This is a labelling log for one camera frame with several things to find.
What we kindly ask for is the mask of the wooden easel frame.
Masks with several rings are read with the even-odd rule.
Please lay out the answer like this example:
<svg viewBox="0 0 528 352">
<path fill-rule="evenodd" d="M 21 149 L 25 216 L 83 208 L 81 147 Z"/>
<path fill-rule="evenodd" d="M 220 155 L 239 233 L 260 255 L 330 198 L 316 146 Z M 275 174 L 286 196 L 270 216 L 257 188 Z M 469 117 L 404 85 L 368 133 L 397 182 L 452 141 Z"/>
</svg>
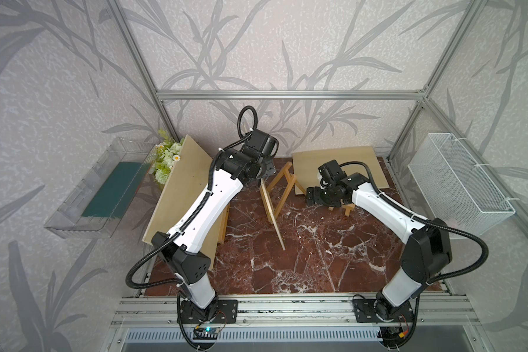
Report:
<svg viewBox="0 0 528 352">
<path fill-rule="evenodd" d="M 221 220 L 219 223 L 218 244 L 223 244 L 225 241 L 225 237 L 227 234 L 227 223 L 228 223 L 229 212 L 230 212 L 230 206 L 227 205 L 220 216 Z"/>
<path fill-rule="evenodd" d="M 286 186 L 284 188 L 284 192 L 282 196 L 280 197 L 280 201 L 274 205 L 273 202 L 270 202 L 270 216 L 274 216 L 274 219 L 280 215 L 281 210 L 283 209 L 288 196 L 292 192 L 293 189 L 302 191 L 304 190 L 304 187 L 297 179 L 297 176 L 292 173 L 291 168 L 293 166 L 293 163 L 291 161 L 288 161 L 281 170 L 276 174 L 274 179 L 271 181 L 271 183 L 266 184 L 264 183 L 261 186 L 261 190 L 263 191 L 263 199 L 265 199 L 265 196 L 270 196 L 270 192 L 273 190 L 273 188 L 280 182 L 281 179 L 285 179 Z"/>
<path fill-rule="evenodd" d="M 351 215 L 351 212 L 356 208 L 356 205 L 353 203 L 348 205 L 341 205 L 341 206 L 329 206 L 328 209 L 330 211 L 333 211 L 335 208 L 342 208 L 344 210 L 344 215 L 346 217 L 349 217 Z"/>
</svg>

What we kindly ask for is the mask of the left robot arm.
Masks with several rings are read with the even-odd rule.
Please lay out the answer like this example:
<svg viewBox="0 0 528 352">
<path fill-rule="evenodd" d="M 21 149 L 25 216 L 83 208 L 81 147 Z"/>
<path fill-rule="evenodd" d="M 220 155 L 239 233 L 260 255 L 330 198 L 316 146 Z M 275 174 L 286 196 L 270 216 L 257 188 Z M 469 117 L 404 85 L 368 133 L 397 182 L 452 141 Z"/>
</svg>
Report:
<svg viewBox="0 0 528 352">
<path fill-rule="evenodd" d="M 239 140 L 219 149 L 208 171 L 208 183 L 186 214 L 166 233 L 156 233 L 154 250 L 134 264 L 126 275 L 126 285 L 144 290 L 177 283 L 197 308 L 207 309 L 216 300 L 208 276 L 210 258 L 201 252 L 202 244 L 215 221 L 230 201 L 254 182 L 275 173 L 273 159 L 278 141 L 258 129 L 255 107 L 245 106 L 237 118 Z M 175 277 L 149 283 L 133 281 L 133 276 L 151 258 L 162 254 Z"/>
</svg>

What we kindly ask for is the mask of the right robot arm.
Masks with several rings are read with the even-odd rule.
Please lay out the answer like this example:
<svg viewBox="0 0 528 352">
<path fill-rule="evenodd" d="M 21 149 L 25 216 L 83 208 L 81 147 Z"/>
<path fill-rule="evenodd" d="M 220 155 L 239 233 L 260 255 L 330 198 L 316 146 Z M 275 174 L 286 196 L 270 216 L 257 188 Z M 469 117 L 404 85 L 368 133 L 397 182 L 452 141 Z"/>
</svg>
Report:
<svg viewBox="0 0 528 352">
<path fill-rule="evenodd" d="M 381 221 L 404 245 L 397 274 L 377 293 L 372 307 L 379 320 L 392 321 L 410 301 L 419 298 L 426 287 L 445 279 L 469 274 L 488 259 L 487 243 L 463 230 L 449 227 L 441 219 L 427 219 L 387 196 L 376 185 L 367 164 L 366 173 L 344 172 L 346 163 L 331 160 L 318 169 L 318 186 L 306 190 L 308 205 L 339 208 L 353 204 Z M 450 235 L 456 234 L 475 242 L 480 256 L 465 268 L 443 273 L 453 260 Z"/>
</svg>

